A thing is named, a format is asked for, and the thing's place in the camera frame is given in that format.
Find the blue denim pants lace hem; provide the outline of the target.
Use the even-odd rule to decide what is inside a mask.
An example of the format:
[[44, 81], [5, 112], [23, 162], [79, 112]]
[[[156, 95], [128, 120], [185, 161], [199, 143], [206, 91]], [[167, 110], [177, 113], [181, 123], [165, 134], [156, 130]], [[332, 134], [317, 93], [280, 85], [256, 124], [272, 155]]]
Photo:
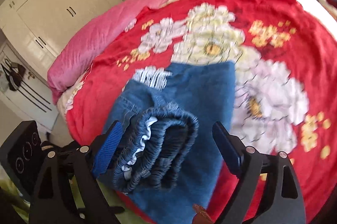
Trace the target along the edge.
[[191, 223], [207, 206], [223, 158], [212, 127], [231, 125], [235, 65], [137, 69], [109, 113], [93, 174], [155, 223]]

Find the white door with bag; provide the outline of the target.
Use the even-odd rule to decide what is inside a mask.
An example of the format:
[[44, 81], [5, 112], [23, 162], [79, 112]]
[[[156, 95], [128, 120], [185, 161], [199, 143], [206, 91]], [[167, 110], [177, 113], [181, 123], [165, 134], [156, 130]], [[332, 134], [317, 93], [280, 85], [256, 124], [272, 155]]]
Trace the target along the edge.
[[23, 120], [36, 121], [39, 131], [51, 132], [59, 115], [52, 103], [51, 91], [17, 57], [10, 46], [4, 44], [1, 48], [1, 72], [18, 73], [16, 64], [26, 69], [25, 74], [6, 80], [5, 83], [10, 86], [1, 93], [1, 98]]

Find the green jacket sleeve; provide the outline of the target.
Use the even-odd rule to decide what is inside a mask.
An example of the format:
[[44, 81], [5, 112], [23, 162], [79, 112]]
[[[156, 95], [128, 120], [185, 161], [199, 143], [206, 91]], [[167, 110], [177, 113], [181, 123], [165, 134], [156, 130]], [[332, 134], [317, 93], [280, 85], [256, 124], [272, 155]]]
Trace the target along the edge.
[[[125, 203], [117, 196], [116, 192], [107, 188], [100, 182], [98, 185], [110, 206], [120, 206], [125, 209], [123, 213], [116, 216], [121, 223], [146, 223], [146, 221], [126, 207]], [[78, 209], [84, 208], [84, 203], [82, 197], [80, 196], [79, 188], [75, 178], [71, 180], [70, 186], [76, 207]], [[23, 199], [23, 195], [3, 169], [1, 169], [1, 188], [5, 194], [5, 201], [1, 201], [1, 206], [5, 202], [11, 204], [20, 217], [26, 223], [28, 223], [30, 202]]]

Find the cream wardrobe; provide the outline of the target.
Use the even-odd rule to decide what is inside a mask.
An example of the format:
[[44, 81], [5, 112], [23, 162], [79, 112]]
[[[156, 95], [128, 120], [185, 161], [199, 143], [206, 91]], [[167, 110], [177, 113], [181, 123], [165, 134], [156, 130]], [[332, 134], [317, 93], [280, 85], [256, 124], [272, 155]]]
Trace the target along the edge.
[[86, 23], [122, 0], [1, 0], [1, 30], [43, 79]]

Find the red floral blanket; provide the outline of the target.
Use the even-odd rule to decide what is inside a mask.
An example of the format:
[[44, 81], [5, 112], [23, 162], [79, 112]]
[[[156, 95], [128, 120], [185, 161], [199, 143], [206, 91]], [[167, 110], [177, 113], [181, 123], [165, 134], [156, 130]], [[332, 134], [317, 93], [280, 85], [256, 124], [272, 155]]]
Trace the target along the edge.
[[[167, 68], [172, 55], [168, 51], [126, 66], [99, 55], [65, 114], [71, 136], [81, 144], [92, 142], [135, 71]], [[233, 133], [261, 152], [290, 153], [307, 220], [317, 221], [336, 204], [336, 63], [291, 64], [293, 56], [284, 51], [274, 59], [271, 49], [258, 49], [252, 61], [231, 61], [237, 76]]]

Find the pink quilt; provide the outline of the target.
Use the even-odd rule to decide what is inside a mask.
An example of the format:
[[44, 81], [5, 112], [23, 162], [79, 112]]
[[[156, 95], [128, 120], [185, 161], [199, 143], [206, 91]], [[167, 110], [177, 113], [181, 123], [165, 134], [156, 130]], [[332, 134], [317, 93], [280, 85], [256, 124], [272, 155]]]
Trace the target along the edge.
[[168, 0], [125, 0], [83, 26], [68, 42], [47, 73], [47, 83], [56, 104], [73, 86], [93, 59], [145, 8], [159, 8]]

